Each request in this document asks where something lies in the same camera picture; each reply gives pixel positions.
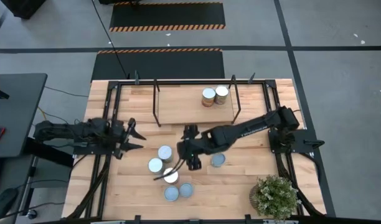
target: tin can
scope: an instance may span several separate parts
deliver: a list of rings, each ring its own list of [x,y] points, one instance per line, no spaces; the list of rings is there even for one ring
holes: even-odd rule
[[[164,170],[164,164],[161,159],[153,158],[149,161],[148,168],[149,171],[153,174],[162,174]]]
[[[168,172],[170,172],[172,170],[172,168],[167,168],[164,172],[163,172],[163,175],[166,175]],[[171,185],[174,185],[176,183],[178,183],[179,181],[179,176],[178,176],[178,172],[175,172],[173,174],[171,174],[170,176],[167,176],[164,178],[164,180],[168,183],[168,184],[171,184]]]
[[[221,167],[225,163],[225,155],[222,153],[214,154],[211,158],[211,165],[214,167]]]
[[[174,202],[178,199],[179,191],[175,186],[168,186],[164,190],[164,198],[169,202]]]
[[[202,104],[203,106],[210,107],[214,104],[215,91],[213,88],[205,88],[203,90]]]
[[[193,194],[193,186],[190,183],[184,183],[179,187],[179,195],[189,198]]]
[[[172,162],[172,149],[170,146],[161,146],[158,150],[158,155],[163,163]]]
[[[227,100],[227,96],[229,94],[229,90],[226,86],[218,86],[215,89],[215,100],[214,103],[218,105],[222,105]]]

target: woven basket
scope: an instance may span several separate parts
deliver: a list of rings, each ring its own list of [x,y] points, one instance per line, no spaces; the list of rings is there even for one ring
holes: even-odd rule
[[[250,193],[248,194],[248,199],[250,201],[250,204],[252,205],[252,207],[257,211],[257,200],[255,200],[255,198],[253,197],[255,195],[255,191],[257,189],[257,185],[254,186],[251,190],[250,190]]]

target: concrete floor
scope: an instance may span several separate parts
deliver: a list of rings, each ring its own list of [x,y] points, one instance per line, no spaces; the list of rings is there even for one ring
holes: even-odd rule
[[[225,30],[114,33],[111,38],[117,47],[285,46],[273,0],[222,2]],[[381,0],[280,3],[293,46],[381,45]],[[97,3],[97,8],[108,25],[112,6]],[[0,16],[3,10],[0,3]],[[109,46],[90,0],[48,0],[29,21],[9,12],[0,29],[0,49]],[[321,154],[336,215],[381,220],[381,51],[294,54],[317,137],[326,142]],[[87,95],[95,57],[95,52],[0,54],[0,73],[45,72],[47,86]],[[255,72],[255,78],[293,78],[285,51],[226,50],[223,62],[226,77]],[[40,107],[73,122],[83,118],[86,103],[86,98],[45,90]],[[34,123],[41,120],[38,113]],[[40,189],[32,204],[64,198],[65,188]],[[57,220],[62,206],[37,211],[33,222]]]

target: can lid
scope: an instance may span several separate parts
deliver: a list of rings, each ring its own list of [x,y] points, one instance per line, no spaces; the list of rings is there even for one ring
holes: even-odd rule
[[[213,90],[213,88],[205,88],[203,90],[203,96],[207,99],[214,98],[215,97],[215,91]]]
[[[167,168],[167,169],[164,171],[163,175],[167,174],[167,173],[170,172],[171,170],[172,170],[171,167],[170,167],[170,168]],[[177,179],[178,179],[178,172],[175,172],[175,173],[171,174],[170,176],[167,176],[167,177],[164,178],[164,180],[165,180],[167,183],[174,183],[175,181],[177,181]]]
[[[175,186],[168,186],[164,190],[164,197],[169,202],[173,202],[173,201],[177,200],[178,196],[179,196],[179,192],[178,192],[178,189]]]
[[[168,159],[171,157],[172,149],[170,146],[161,146],[158,150],[160,159]]]
[[[222,153],[214,154],[212,162],[216,166],[221,166],[225,162],[225,156]]]
[[[159,158],[153,158],[149,161],[148,167],[152,172],[159,172],[163,168],[163,162]]]
[[[182,197],[190,197],[193,194],[193,186],[190,183],[184,183],[179,187],[179,194]]]
[[[225,87],[225,86],[218,86],[218,87],[215,89],[215,92],[217,93],[218,96],[226,96],[226,95],[228,95],[229,90],[228,90],[228,88]]]

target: black mat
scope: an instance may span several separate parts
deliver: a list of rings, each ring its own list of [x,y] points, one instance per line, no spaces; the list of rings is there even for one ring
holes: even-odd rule
[[[146,53],[139,53],[141,50],[132,50],[130,53],[129,50],[125,53],[124,50],[118,50],[121,52],[118,53],[120,61],[125,71],[131,74],[131,79],[134,78],[135,70],[138,71],[140,79],[225,78],[222,52],[219,49],[152,50],[154,52]],[[175,52],[166,52],[167,50],[175,50]],[[115,53],[112,50],[99,52],[96,56],[92,80],[114,79],[126,79]]]
[[[143,3],[134,10],[128,2],[113,8],[110,31],[223,29],[222,3]]]

